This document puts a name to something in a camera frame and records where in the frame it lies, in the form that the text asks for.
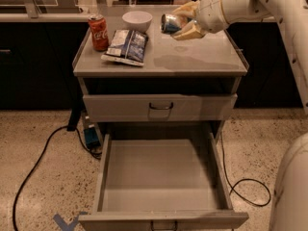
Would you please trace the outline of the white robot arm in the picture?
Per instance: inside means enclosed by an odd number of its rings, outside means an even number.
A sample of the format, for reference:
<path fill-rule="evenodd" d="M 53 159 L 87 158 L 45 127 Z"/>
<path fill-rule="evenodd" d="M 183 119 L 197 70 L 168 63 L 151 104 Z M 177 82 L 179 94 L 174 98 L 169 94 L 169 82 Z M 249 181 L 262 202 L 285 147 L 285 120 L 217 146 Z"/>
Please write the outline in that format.
<path fill-rule="evenodd" d="M 198 0 L 172 12 L 189 22 L 176 40 L 201 39 L 241 21 L 271 17 L 278 25 L 303 105 L 308 103 L 308 7 L 306 0 Z M 308 133 L 285 152 L 276 177 L 269 231 L 308 231 Z"/>

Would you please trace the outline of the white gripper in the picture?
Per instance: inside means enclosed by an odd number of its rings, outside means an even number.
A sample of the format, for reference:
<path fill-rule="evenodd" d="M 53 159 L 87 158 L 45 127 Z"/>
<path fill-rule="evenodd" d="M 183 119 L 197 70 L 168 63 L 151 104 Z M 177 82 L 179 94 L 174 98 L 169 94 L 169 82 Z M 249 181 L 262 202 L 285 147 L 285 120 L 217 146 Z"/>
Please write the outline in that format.
<path fill-rule="evenodd" d="M 172 14 L 195 18 L 197 21 L 182 23 L 180 29 L 171 35 L 176 40 L 202 39 L 208 33 L 215 34 L 229 26 L 224 16 L 222 0 L 190 1 L 176 8 Z"/>

